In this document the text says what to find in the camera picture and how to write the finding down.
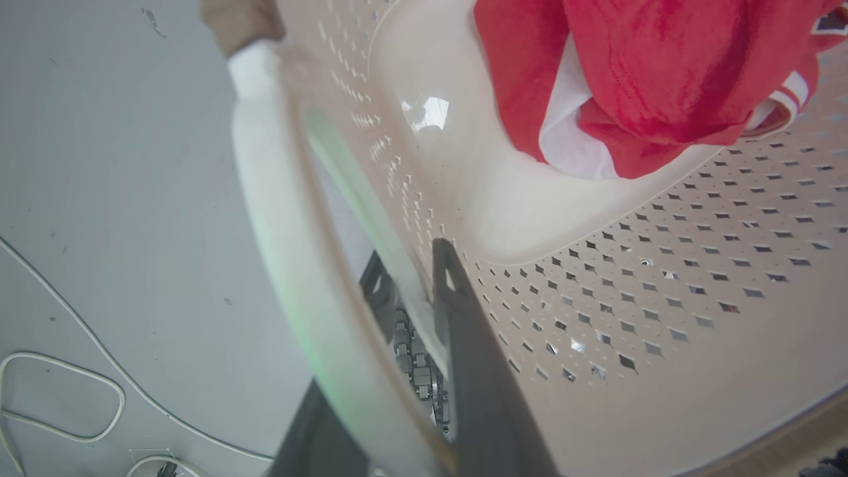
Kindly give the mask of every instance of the white stripe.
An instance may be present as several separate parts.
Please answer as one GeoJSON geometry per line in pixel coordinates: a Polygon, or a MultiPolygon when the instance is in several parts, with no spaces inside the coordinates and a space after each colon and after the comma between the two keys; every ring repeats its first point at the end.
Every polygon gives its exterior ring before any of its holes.
{"type": "Polygon", "coordinates": [[[538,146],[544,159],[572,177],[617,179],[616,167],[606,144],[589,136],[577,125],[580,106],[592,98],[571,35],[566,40],[556,71],[538,146]]]}
{"type": "Polygon", "coordinates": [[[806,99],[810,95],[810,87],[807,86],[806,80],[798,74],[798,71],[789,73],[789,77],[784,81],[784,87],[798,98],[799,107],[803,107],[806,104],[806,99]]]}

